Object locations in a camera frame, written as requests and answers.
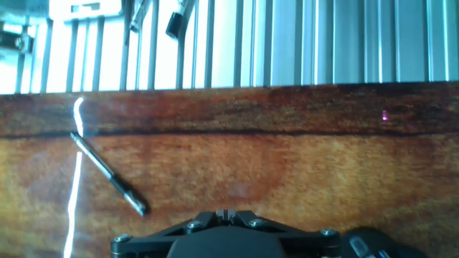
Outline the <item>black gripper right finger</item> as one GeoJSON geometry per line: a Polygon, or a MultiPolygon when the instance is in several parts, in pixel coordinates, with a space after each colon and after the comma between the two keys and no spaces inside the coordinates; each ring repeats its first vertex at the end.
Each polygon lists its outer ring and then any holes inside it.
{"type": "Polygon", "coordinates": [[[275,237],[289,257],[340,257],[341,235],[335,229],[303,231],[256,215],[253,211],[227,210],[227,225],[240,226],[275,237]]]}

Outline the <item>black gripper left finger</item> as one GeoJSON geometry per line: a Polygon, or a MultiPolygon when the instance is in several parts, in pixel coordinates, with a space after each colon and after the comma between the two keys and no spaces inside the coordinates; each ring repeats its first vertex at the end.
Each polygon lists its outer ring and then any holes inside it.
{"type": "Polygon", "coordinates": [[[192,219],[148,236],[134,237],[129,234],[122,234],[111,241],[110,257],[167,257],[177,240],[192,236],[205,229],[223,226],[226,223],[227,211],[220,209],[216,212],[200,212],[192,219]]]}

